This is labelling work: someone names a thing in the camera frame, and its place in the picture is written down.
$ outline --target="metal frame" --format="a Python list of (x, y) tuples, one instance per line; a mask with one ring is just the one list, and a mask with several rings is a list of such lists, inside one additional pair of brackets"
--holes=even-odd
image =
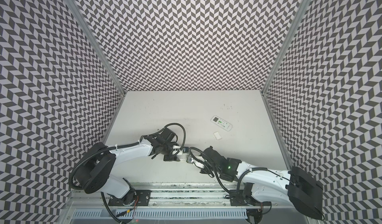
[[(111, 68), (111, 65), (109, 64), (102, 50), (100, 49), (93, 33), (90, 31), (87, 23), (85, 22), (85, 19), (83, 18), (82, 14), (79, 12), (75, 1), (74, 0), (64, 0), (64, 1), (66, 2), (67, 6), (71, 10), (74, 18), (79, 23), (84, 34), (88, 38), (90, 44), (93, 46), (93, 49), (95, 50), (96, 54), (100, 58), (103, 64), (103, 67), (112, 78), (112, 81), (114, 82), (118, 90), (124, 94), (124, 97), (122, 97), (121, 101), (119, 102), (116, 112), (112, 118), (112, 121), (109, 127), (107, 128), (107, 131), (102, 139), (102, 141), (105, 143), (113, 127), (113, 124), (117, 118), (117, 115), (122, 106), (122, 103), (126, 97), (125, 95), (126, 92), (123, 89), (119, 79), (117, 78), (116, 74)], [(300, 23), (303, 19), (303, 16), (310, 2), (311, 0), (302, 0), (298, 8), (298, 11), (296, 13), (296, 16), (294, 20), (292, 21), (292, 25), (288, 31), (288, 34), (285, 37), (285, 40), (282, 44), (280, 52), (276, 58), (276, 61), (271, 69), (269, 77), (264, 84), (264, 88), (261, 90), (265, 108), (268, 112), (268, 116), (271, 121), (272, 127), (274, 129), (277, 141), (279, 143), (285, 164), (289, 170), (292, 167), (292, 160), (286, 149), (281, 132), (277, 126), (277, 122), (273, 116), (273, 113), (270, 109), (270, 106), (265, 94), (267, 93), (270, 85), (272, 84), (272, 81), (281, 65), (281, 62), (287, 50), (289, 49), (289, 46), (293, 40), (293, 37), (296, 34), (298, 27), (300, 26)], [(132, 185), (136, 189), (152, 190), (149, 206), (140, 207), (140, 209), (152, 209), (152, 208), (161, 208), (161, 209), (178, 208), (179, 209), (179, 207), (184, 209), (190, 209), (190, 208), (246, 209), (248, 208), (247, 206), (231, 207), (230, 201), (225, 198), (226, 193), (221, 189), (221, 187), (217, 183), (145, 183), (145, 184), (132, 183)], [(227, 184), (225, 183), (225, 186), (228, 189), (236, 188), (236, 185), (233, 183), (227, 183)], [(72, 194), (68, 199), (68, 202), (65, 204), (65, 206), (61, 210), (61, 214), (59, 219), (57, 220), (57, 223), (69, 224), (76, 209), (78, 208), (81, 208), (81, 209), (103, 208), (103, 202), (100, 197), (100, 193), (97, 192), (93, 194), (85, 194), (83, 191), (76, 191), (76, 190), (72, 191)], [(277, 204), (274, 204), (272, 208), (285, 208), (285, 207), (277, 206)], [(307, 218), (306, 220), (309, 224), (322, 223), (321, 221), (313, 220), (310, 218)]]
[(302, 0), (301, 1), (301, 4), (297, 10), (296, 16), (294, 17), (292, 24), (289, 28), (289, 31), (285, 37), (285, 40), (284, 40), (283, 44), (281, 45), (280, 52), (277, 55), (275, 63), (273, 64), (273, 66), (270, 70), (269, 76), (268, 76), (267, 80), (265, 81), (265, 84), (264, 84), (263, 89), (261, 90), (261, 93), (266, 94), (270, 85), (272, 84), (272, 81), (273, 81), (277, 71), (280, 68), (281, 62), (283, 61), (284, 56), (285, 56), (286, 52), (288, 51), (290, 44), (292, 43), (292, 40), (293, 40), (293, 38), (294, 38), (294, 36), (295, 36), (295, 34), (296, 34), (300, 24), (301, 24), (301, 21), (305, 15), (305, 12), (307, 11), (311, 1), (312, 0)]
[(81, 30), (83, 31), (83, 33), (87, 37), (89, 43), (91, 44), (92, 48), (94, 49), (98, 58), (100, 59), (101, 64), (103, 65), (103, 68), (109, 74), (114, 85), (117, 87), (117, 89), (122, 94), (126, 94), (126, 91), (124, 90), (119, 79), (117, 78), (116, 74), (114, 73), (114, 70), (111, 67), (111, 65), (109, 64), (109, 61), (107, 60), (106, 56), (103, 54), (101, 48), (99, 47), (99, 44), (98, 44), (96, 38), (94, 37), (93, 32), (90, 30), (88, 24), (85, 22), (85, 19), (82, 16), (82, 13), (78, 10), (76, 2), (74, 0), (64, 0), (64, 2), (69, 7), (69, 10), (73, 14), (73, 17), (78, 22), (78, 25), (80, 26)]
[(117, 116), (118, 116), (118, 112), (120, 111), (121, 107), (122, 107), (122, 104), (123, 104), (123, 101), (125, 101), (125, 98), (126, 98), (126, 94), (124, 94), (124, 96), (121, 98), (121, 100), (119, 101), (118, 105), (117, 105), (117, 108), (114, 112), (114, 115), (112, 117), (112, 121), (110, 122), (109, 126), (107, 127), (106, 129), (106, 132), (102, 138), (102, 143), (106, 144), (106, 140), (107, 138), (109, 137), (109, 134), (110, 132), (112, 131), (112, 128), (113, 128), (113, 125), (114, 125), (114, 122), (115, 120), (117, 119)]
[(290, 157), (290, 154), (289, 154), (288, 150), (286, 149), (287, 146), (286, 146), (286, 144), (284, 142), (283, 136), (281, 135), (281, 131), (279, 129), (279, 126), (277, 125), (275, 117), (273, 116), (273, 113), (272, 113), (272, 110), (271, 110), (271, 108), (269, 106), (267, 97), (264, 94), (261, 94), (261, 97), (263, 99), (263, 102), (264, 102), (264, 105), (265, 105), (265, 109), (267, 110), (268, 117), (270, 119), (270, 123), (272, 124), (273, 131), (275, 132), (275, 136), (276, 136), (277, 142), (279, 143), (279, 147), (280, 147), (280, 150), (281, 150), (281, 154), (283, 155), (286, 168), (288, 170), (291, 170), (292, 166), (293, 166), (292, 158)]

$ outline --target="red wire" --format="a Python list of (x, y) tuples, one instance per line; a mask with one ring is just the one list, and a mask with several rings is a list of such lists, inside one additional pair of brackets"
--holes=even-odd
[(139, 196), (137, 197), (137, 200), (136, 200), (136, 202), (135, 202), (135, 204), (134, 204), (133, 219), (134, 219), (134, 214), (135, 214), (135, 206), (137, 205), (138, 199), (139, 199)]

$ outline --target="black motor housing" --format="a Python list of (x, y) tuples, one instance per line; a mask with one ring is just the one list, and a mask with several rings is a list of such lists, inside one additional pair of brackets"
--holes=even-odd
[(207, 155), (208, 158), (213, 160), (214, 164), (216, 165), (217, 172), (220, 174), (220, 179), (228, 182), (237, 181), (237, 168), (241, 163), (241, 160), (233, 159), (230, 157), (226, 159), (224, 156), (220, 155), (216, 150), (214, 150), (212, 146), (206, 148), (203, 152)]
[[(87, 157), (103, 148), (107, 148), (107, 146), (103, 143), (96, 143), (86, 152), (78, 163), (81, 163)], [(106, 151), (102, 155), (100, 154), (91, 158), (78, 168), (74, 177), (78, 180), (85, 193), (94, 193), (103, 187), (109, 178), (115, 159), (115, 154)]]
[(322, 193), (324, 188), (319, 181), (299, 167), (289, 171), (290, 181), (287, 186), (289, 200), (297, 211), (313, 219), (322, 219)]

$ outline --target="white remote control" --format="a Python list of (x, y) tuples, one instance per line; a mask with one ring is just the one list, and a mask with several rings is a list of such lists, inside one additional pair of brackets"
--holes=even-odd
[(217, 117), (216, 115), (214, 115), (211, 119), (211, 122), (213, 122), (214, 124), (216, 124), (217, 126), (225, 129), (226, 131), (230, 131), (232, 129), (232, 124), (230, 124), (229, 122)]

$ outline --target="white table surface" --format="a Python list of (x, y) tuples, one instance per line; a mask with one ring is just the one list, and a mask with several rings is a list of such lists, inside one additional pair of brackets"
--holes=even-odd
[[(230, 122), (224, 129), (210, 120), (217, 115)], [(161, 129), (168, 123), (180, 123), (186, 129), (186, 147), (201, 150), (212, 146), (224, 157), (285, 170), (286, 165), (265, 109), (260, 91), (129, 91), (114, 122), (106, 145), (136, 142), (141, 135)], [(178, 126), (170, 126), (183, 140)], [(222, 136), (216, 140), (213, 133)], [(217, 182), (185, 162), (164, 162), (143, 157), (115, 166), (112, 174), (131, 183), (206, 183)]]

